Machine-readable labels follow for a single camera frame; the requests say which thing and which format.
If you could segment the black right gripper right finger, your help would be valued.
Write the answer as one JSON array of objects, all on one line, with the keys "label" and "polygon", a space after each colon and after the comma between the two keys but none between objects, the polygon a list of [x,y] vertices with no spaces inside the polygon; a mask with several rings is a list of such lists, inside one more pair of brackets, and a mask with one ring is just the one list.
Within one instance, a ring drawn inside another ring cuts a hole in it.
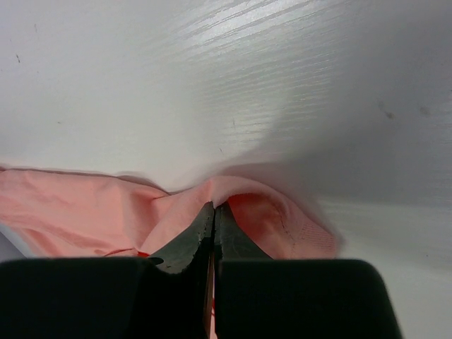
[{"label": "black right gripper right finger", "polygon": [[354,259],[276,260],[215,211],[215,333],[219,338],[400,338],[385,283]]}]

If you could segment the pink t shirt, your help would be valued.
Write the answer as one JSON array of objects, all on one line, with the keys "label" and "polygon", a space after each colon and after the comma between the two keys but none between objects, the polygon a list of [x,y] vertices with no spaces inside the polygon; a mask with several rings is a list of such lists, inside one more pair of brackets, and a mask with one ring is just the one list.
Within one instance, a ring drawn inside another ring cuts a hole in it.
[{"label": "pink t shirt", "polygon": [[186,191],[113,177],[1,173],[1,223],[38,256],[142,256],[184,231],[206,203],[229,203],[239,226],[273,258],[333,258],[335,237],[280,192],[219,176]]}]

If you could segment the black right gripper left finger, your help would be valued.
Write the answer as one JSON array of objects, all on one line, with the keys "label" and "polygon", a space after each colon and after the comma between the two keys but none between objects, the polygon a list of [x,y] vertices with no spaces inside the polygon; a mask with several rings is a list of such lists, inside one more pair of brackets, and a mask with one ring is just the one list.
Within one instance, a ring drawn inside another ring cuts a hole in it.
[{"label": "black right gripper left finger", "polygon": [[1,264],[2,338],[207,338],[215,211],[153,255]]}]

